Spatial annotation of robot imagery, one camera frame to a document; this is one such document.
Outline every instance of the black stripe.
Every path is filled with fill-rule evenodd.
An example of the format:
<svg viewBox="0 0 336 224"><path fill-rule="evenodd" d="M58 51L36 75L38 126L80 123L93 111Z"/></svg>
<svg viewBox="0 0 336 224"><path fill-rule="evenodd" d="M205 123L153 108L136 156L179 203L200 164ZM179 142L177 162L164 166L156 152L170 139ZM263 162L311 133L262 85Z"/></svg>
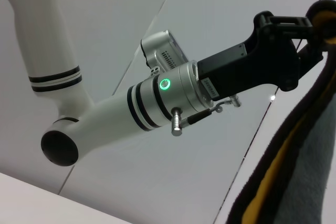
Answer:
<svg viewBox="0 0 336 224"><path fill-rule="evenodd" d="M54 91L54 90L59 90L59 89L65 89L67 87L70 87L70 86L78 84L81 80L82 80L82 75L80 75L75 80L68 81L68 82L65 82L65 83L62 83L62 84L53 85L53 86L47 86L47 87L35 87L35 86L32 86L31 88L35 92L48 92L48 91Z"/></svg>
<svg viewBox="0 0 336 224"><path fill-rule="evenodd" d="M127 104L128 104L128 108L130 109L130 112L132 114L133 119L135 120L136 124L143 129L144 131L150 131L149 128L147 128L145 125L143 125L143 123L140 121L138 115L136 114L134 105L133 105L133 101L132 101L132 89L134 86L130 87L127 91Z"/></svg>
<svg viewBox="0 0 336 224"><path fill-rule="evenodd" d="M145 106L143 105L143 101L142 101L142 98L141 98L141 92L140 92L141 84L142 84L142 82L140 82L138 85L136 85L136 88L135 88L136 103L138 104L139 110L140 110L143 118L146 120L146 122L150 126L152 126L153 128L159 128L160 126L158 126L156 123L153 122L153 120L148 115Z"/></svg>
<svg viewBox="0 0 336 224"><path fill-rule="evenodd" d="M56 122L58 122L58 121L62 121L62 120L68 120L68 121L72 121L72 122L74 122L74 123L79 122L79 120L76 119L76 118L61 118L61 119L58 119L57 121L55 121L54 123L56 123Z"/></svg>
<svg viewBox="0 0 336 224"><path fill-rule="evenodd" d="M61 78L68 77L68 76L72 76L73 74L79 72L79 70L80 70L79 66L77 66L74 69L71 69L71 70L63 72L63 73L53 74L52 76L43 76L43 77L30 77L29 76L29 80L30 80L30 82L34 82L34 83L54 81L54 80L58 80L58 79L61 79Z"/></svg>
<svg viewBox="0 0 336 224"><path fill-rule="evenodd" d="M172 115L168 112L167 108L165 107L160 92L159 92L159 85L157 83L157 80L159 78L159 75L155 76L153 79L153 91L154 91L154 96L156 99L157 104L159 105L159 108L161 110L161 112L164 114L164 116L171 121L172 120Z"/></svg>

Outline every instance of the robotic arm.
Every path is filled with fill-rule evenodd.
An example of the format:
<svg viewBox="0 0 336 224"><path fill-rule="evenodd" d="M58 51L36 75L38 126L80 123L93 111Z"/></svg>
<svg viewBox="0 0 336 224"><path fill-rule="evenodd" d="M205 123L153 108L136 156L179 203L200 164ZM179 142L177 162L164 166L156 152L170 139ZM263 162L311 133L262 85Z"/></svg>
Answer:
<svg viewBox="0 0 336 224"><path fill-rule="evenodd" d="M41 140L45 156L73 165L89 151L112 141L171 123L172 134L221 104L240 106L239 92L272 83L289 91L322 59L321 41L306 17L258 14L245 42L199 62L188 61L169 31L141 41L150 76L98 104L82 86L56 0L9 0L31 87L55 101L58 120ZM296 52L292 39L309 45ZM213 107L213 101L222 101Z"/></svg>

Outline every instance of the black mounting bracket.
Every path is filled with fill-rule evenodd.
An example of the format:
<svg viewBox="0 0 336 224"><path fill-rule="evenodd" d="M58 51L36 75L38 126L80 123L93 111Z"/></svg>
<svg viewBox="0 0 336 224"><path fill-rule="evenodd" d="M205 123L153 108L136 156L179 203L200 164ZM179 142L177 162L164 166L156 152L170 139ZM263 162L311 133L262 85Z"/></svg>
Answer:
<svg viewBox="0 0 336 224"><path fill-rule="evenodd" d="M308 45L297 52L292 39ZM198 76L214 101L267 83L290 91L323 59L316 41L308 18L262 12L245 42L199 61Z"/></svg>

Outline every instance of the green indicator light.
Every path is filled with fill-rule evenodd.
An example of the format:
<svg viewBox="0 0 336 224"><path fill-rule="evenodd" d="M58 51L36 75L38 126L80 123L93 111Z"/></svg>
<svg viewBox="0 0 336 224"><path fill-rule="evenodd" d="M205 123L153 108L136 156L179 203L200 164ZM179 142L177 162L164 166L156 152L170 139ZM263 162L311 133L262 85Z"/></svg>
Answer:
<svg viewBox="0 0 336 224"><path fill-rule="evenodd" d="M163 79L160 82L160 89L167 90L170 87L170 80L169 79Z"/></svg>

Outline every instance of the white ceiling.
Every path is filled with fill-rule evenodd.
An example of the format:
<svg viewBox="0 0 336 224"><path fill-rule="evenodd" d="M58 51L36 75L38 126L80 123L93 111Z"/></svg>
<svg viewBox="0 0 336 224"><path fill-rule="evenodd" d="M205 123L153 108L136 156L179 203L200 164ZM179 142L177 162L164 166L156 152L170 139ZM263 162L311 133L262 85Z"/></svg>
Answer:
<svg viewBox="0 0 336 224"><path fill-rule="evenodd" d="M59 0L83 83L95 101L112 95L163 2ZM40 150L57 108L33 94L7 0L0 0L0 87L0 172L59 192L71 167L47 162Z"/></svg>
<svg viewBox="0 0 336 224"><path fill-rule="evenodd" d="M0 188L1 223L130 224L2 173Z"/></svg>
<svg viewBox="0 0 336 224"><path fill-rule="evenodd" d="M110 96L164 0L59 0L95 101ZM167 0L147 34L170 29L190 59L245 40L262 10L302 16L316 0ZM13 11L0 0L0 172L59 192L71 167L40 150L56 107L34 96L15 38ZM140 52L118 90L148 76ZM239 95L179 138L169 126L93 151L73 169L61 195L134 224L212 223L275 87Z"/></svg>
<svg viewBox="0 0 336 224"><path fill-rule="evenodd" d="M167 0L147 34L172 31L190 59L245 40L262 10L304 16L316 0ZM149 74L138 51L118 90ZM239 94L243 106L170 135L169 126L95 150L61 195L138 223L213 223L275 87Z"/></svg>

